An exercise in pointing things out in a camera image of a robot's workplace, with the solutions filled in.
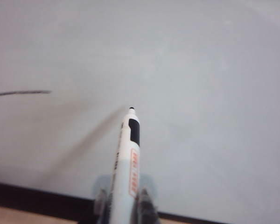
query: black grip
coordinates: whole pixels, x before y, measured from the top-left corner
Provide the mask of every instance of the black grip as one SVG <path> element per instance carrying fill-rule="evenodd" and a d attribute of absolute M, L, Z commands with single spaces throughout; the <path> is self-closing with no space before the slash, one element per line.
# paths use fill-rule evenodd
<path fill-rule="evenodd" d="M 129 127 L 131 128 L 130 140 L 136 142 L 140 146 L 140 125 L 134 119 L 129 119 Z"/>

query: white surface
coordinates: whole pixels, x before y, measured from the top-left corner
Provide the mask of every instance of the white surface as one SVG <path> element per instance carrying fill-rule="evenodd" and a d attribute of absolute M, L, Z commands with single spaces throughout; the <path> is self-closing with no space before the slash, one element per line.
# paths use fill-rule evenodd
<path fill-rule="evenodd" d="M 132 105 L 159 210 L 280 223 L 280 1 L 0 0 L 0 91 L 35 89 L 0 97 L 0 182 L 94 198 Z"/>

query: black line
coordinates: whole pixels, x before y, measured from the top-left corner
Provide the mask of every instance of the black line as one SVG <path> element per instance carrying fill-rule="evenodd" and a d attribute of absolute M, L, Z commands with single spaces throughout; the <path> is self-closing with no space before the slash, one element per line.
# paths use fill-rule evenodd
<path fill-rule="evenodd" d="M 186 216 L 178 216 L 178 215 L 173 215 L 165 212 L 159 212 L 159 217 L 164 218 L 164 219 L 169 219 L 177 222 L 182 222 L 182 223 L 192 223 L 192 224 L 224 224 L 224 223 L 219 223 L 215 221 L 209 221 L 209 220 L 204 220 L 204 219 L 199 219 L 199 218 L 192 218 L 192 217 L 186 217 Z"/>
<path fill-rule="evenodd" d="M 13 95 L 13 94 L 49 94 L 49 90 L 28 90 L 28 91 L 10 91 L 10 92 L 0 92 L 0 96 Z"/>
<path fill-rule="evenodd" d="M 93 200 L 3 183 L 0 183 L 0 206 L 74 221 L 87 219 L 90 224 L 96 224 L 98 219 L 92 213 Z M 165 212 L 159 212 L 159 217 L 191 224 L 222 224 Z"/>

